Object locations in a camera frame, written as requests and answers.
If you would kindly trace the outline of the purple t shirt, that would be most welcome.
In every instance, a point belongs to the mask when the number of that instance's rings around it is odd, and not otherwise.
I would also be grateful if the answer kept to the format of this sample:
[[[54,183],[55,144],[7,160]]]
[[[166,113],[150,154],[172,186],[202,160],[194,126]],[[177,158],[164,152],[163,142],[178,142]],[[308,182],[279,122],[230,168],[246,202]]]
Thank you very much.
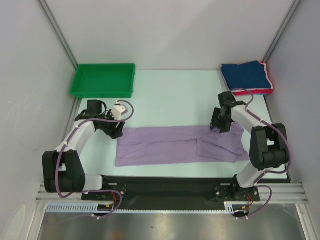
[[[125,128],[117,141],[117,167],[249,160],[237,123],[229,132],[205,125]]]

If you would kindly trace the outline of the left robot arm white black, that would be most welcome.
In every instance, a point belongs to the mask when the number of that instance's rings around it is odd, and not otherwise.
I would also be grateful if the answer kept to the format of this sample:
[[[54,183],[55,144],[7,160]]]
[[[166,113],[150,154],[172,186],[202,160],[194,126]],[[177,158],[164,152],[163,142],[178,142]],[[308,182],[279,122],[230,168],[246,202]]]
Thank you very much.
[[[101,100],[88,100],[87,108],[75,118],[66,139],[57,148],[42,155],[45,190],[61,194],[93,191],[98,199],[107,199],[111,188],[104,184],[102,175],[85,173],[80,155],[97,131],[104,132],[111,139],[121,137],[125,125],[121,118],[127,112],[128,108],[118,101],[108,109]]]

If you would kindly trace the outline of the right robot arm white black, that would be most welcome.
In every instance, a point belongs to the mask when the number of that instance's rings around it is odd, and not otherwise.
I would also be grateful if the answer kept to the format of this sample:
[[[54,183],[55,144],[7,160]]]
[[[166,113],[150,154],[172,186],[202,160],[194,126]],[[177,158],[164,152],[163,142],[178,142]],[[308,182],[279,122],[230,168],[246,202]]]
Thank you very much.
[[[277,168],[290,164],[286,127],[263,120],[249,109],[249,103],[237,101],[230,91],[219,94],[218,101],[210,129],[224,134],[231,130],[233,123],[238,123],[250,134],[249,163],[232,178],[225,195],[227,200],[246,201],[254,195],[264,175],[277,174]]]

